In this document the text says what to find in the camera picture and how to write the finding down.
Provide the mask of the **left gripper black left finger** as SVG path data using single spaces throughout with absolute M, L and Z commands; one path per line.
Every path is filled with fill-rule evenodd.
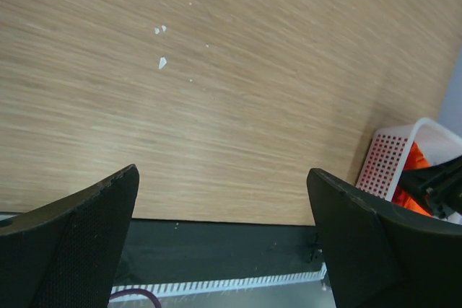
M 1 220 L 1 306 L 106 307 L 138 189 L 131 164 Z

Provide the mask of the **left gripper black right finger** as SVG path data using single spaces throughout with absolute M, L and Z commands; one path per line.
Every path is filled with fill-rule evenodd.
M 337 307 L 460 307 L 461 226 L 319 168 L 307 188 Z

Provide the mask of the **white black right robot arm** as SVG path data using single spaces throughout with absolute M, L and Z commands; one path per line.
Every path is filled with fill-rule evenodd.
M 461 157 L 435 166 L 406 170 L 398 186 L 431 216 L 461 214 Z

